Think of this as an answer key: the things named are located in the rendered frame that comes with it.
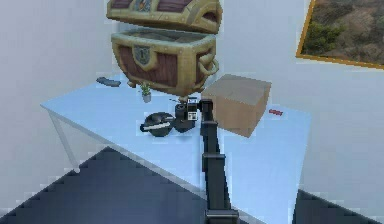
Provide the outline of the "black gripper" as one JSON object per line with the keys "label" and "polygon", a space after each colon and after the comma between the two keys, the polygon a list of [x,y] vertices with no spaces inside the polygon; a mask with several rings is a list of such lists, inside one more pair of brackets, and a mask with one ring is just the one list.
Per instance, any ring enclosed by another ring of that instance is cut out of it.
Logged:
{"label": "black gripper", "polygon": [[[195,122],[190,121],[188,119],[187,106],[185,104],[177,104],[175,106],[175,118],[173,116],[163,116],[162,119],[164,120],[175,119],[174,128],[180,133],[187,132],[195,127]],[[162,128],[168,128],[170,126],[171,124],[169,122],[153,124],[153,125],[141,124],[140,130],[142,132],[148,132],[150,130],[159,130]]]}

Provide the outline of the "black bowl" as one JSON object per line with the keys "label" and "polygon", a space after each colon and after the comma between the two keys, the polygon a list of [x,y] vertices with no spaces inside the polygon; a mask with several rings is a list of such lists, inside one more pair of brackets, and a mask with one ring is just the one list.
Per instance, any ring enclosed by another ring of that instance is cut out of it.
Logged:
{"label": "black bowl", "polygon": [[149,133],[151,133],[155,137],[165,137],[165,136],[167,136],[170,133],[170,131],[173,128],[174,119],[173,120],[164,120],[164,119],[162,119],[163,116],[172,116],[172,115],[169,114],[169,113],[166,113],[166,112],[152,113],[152,114],[150,114],[149,116],[146,117],[146,119],[145,119],[145,121],[143,123],[143,124],[146,124],[146,125],[153,125],[153,124],[169,122],[171,124],[171,126],[168,127],[168,128],[162,128],[162,129],[159,129],[159,130],[150,130],[150,131],[148,131]]}

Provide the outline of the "small green potted plant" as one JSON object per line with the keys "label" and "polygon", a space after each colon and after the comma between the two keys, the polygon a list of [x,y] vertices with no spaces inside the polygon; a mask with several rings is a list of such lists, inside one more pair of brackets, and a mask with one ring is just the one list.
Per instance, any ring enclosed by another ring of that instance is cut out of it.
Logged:
{"label": "small green potted plant", "polygon": [[146,82],[142,82],[140,84],[142,98],[145,103],[149,103],[151,101],[151,88],[150,85]]}

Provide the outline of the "pale blue table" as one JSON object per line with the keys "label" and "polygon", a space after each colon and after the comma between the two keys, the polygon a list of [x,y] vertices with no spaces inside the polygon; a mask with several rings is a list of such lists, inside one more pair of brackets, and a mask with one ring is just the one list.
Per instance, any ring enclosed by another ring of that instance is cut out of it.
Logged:
{"label": "pale blue table", "polygon": [[[166,137],[141,132],[139,126],[149,114],[172,113],[175,98],[154,91],[145,103],[139,90],[124,83],[125,76],[117,79],[122,83],[119,87],[92,83],[42,106],[56,127],[67,123],[204,196],[200,130],[172,131]],[[269,109],[283,115],[271,114]],[[269,103],[249,138],[219,130],[230,201],[248,224],[292,224],[310,123],[308,113]]]}

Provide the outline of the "gold and brown treasure chest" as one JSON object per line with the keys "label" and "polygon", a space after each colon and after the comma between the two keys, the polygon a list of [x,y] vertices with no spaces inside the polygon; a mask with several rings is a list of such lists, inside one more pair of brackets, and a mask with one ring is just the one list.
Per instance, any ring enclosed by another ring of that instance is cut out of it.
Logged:
{"label": "gold and brown treasure chest", "polygon": [[128,85],[147,83],[180,98],[203,91],[219,70],[222,13],[219,0],[109,0],[106,17],[134,26],[111,35]]}

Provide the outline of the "dark grey remote control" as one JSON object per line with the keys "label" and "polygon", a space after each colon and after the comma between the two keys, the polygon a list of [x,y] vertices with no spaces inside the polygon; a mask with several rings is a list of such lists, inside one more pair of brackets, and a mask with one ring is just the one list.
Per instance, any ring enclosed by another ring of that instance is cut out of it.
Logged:
{"label": "dark grey remote control", "polygon": [[103,84],[103,85],[109,86],[109,87],[119,87],[121,85],[120,81],[111,80],[111,79],[108,79],[106,77],[98,77],[96,79],[96,81],[100,84]]}

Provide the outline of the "brown cardboard box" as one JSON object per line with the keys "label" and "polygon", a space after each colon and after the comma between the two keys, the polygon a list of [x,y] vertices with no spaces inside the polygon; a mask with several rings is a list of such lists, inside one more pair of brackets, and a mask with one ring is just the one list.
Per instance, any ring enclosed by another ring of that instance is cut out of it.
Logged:
{"label": "brown cardboard box", "polygon": [[229,132],[249,138],[267,106],[271,82],[225,74],[201,93],[213,101],[214,119]]}

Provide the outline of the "gold framed landscape picture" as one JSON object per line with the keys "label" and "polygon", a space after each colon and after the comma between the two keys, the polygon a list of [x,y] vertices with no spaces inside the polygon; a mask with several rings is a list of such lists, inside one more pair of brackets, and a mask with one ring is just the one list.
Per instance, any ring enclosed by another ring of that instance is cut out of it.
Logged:
{"label": "gold framed landscape picture", "polygon": [[384,0],[310,0],[296,57],[384,70]]}

